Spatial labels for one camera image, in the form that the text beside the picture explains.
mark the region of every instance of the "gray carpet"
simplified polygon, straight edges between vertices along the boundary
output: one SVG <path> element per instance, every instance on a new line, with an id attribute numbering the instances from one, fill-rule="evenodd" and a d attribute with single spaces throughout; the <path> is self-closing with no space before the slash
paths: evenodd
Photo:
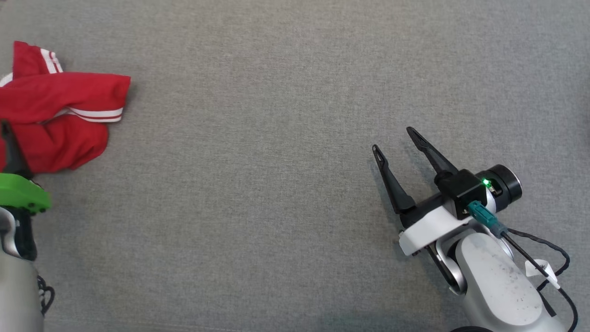
<path id="1" fill-rule="evenodd" d="M 133 77 L 106 152 L 38 177 L 55 202 L 35 224 L 46 330 L 466 325 L 435 266 L 395 244 L 371 144 L 424 199 L 412 125 L 458 167 L 520 176 L 501 219 L 569 251 L 560 283 L 588 331 L 588 17 L 586 0 L 8 0 L 0 72 L 22 40 Z"/>

